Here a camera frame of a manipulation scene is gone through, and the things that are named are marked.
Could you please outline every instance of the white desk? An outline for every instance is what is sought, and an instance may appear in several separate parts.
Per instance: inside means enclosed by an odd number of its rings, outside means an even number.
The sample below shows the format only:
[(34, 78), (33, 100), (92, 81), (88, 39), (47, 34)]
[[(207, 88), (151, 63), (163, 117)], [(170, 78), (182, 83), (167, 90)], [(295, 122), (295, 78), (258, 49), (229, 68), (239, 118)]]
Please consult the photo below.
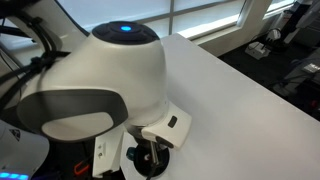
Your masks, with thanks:
[[(193, 117), (161, 180), (319, 180), (320, 123), (179, 35), (162, 39), (168, 96)], [(128, 180), (146, 179), (126, 159)]]

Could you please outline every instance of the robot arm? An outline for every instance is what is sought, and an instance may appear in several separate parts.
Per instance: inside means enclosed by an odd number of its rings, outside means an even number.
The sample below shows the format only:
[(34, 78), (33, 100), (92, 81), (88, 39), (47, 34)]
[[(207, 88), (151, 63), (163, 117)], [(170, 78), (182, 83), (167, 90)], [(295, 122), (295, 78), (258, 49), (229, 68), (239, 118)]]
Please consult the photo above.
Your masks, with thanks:
[[(56, 30), (51, 29), (52, 24), (64, 28), (65, 22), (52, 23), (50, 18), (46, 19), (47, 11), (36, 8), (46, 3), (52, 1), (38, 1), (17, 11), (31, 20), (44, 17), (37, 26), (47, 34), (44, 35), (47, 45), (37, 28), (21, 23), (20, 14), (18, 18), (10, 17), (21, 30), (43, 44), (46, 50), (43, 62), (50, 60), (40, 66), (42, 70), (35, 76), (33, 69), (30, 70), (29, 79), (32, 79), (18, 105), (21, 122), (30, 130), (56, 141), (76, 142), (97, 137), (95, 153), (98, 157), (94, 157), (94, 164), (105, 167), (94, 169), (96, 177), (103, 171), (119, 168), (125, 130), (139, 141), (181, 148), (191, 126), (191, 117), (167, 99), (165, 55), (159, 37), (144, 25), (118, 21), (97, 26), (88, 37), (79, 33), (66, 41), (65, 35), (55, 34)], [(50, 55), (59, 50), (68, 50), (71, 54), (53, 61), (56, 57)], [(97, 158), (101, 160), (101, 154), (107, 158), (102, 162), (109, 164), (99, 165), (101, 161)]]

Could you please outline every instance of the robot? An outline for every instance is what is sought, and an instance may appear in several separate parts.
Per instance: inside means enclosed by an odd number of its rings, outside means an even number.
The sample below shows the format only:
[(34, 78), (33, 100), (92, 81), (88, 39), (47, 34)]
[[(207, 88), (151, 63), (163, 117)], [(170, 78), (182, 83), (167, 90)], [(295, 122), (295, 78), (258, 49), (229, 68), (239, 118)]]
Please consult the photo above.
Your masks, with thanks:
[(182, 147), (192, 118), (166, 96), (165, 54), (153, 30), (117, 21), (89, 34), (52, 0), (0, 1), (0, 17), (44, 51), (29, 66), (0, 78), (2, 83), (25, 73), (0, 99), (1, 110), (28, 82), (17, 108), (21, 122), (53, 141), (95, 138), (93, 177), (119, 170), (125, 131), (139, 144), (129, 149), (129, 158), (139, 149), (149, 154), (147, 179), (166, 169), (168, 148)]

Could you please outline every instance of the white plastic casing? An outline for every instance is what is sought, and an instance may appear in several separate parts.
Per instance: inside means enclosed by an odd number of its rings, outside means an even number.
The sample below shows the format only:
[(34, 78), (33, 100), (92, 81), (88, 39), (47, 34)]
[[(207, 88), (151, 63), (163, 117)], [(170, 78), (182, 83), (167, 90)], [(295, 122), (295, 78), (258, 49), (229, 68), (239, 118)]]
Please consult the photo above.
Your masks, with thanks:
[[(130, 124), (147, 126), (155, 123), (166, 114), (168, 105), (166, 64), (161, 42), (121, 45), (102, 41), (91, 34), (73, 53), (33, 78), (22, 99), (36, 92), (71, 89), (117, 92), (125, 102)], [(54, 123), (61, 121), (50, 122), (52, 127), (57, 127)], [(80, 128), (82, 130), (79, 131), (85, 132), (87, 126)], [(50, 130), (50, 126), (46, 126), (45, 131), (53, 138), (60, 137), (62, 133), (57, 128)]]
[(167, 115), (156, 124), (143, 128), (141, 133), (144, 139), (158, 142), (158, 137), (172, 144), (174, 149), (180, 149), (190, 127), (191, 116), (170, 102)]

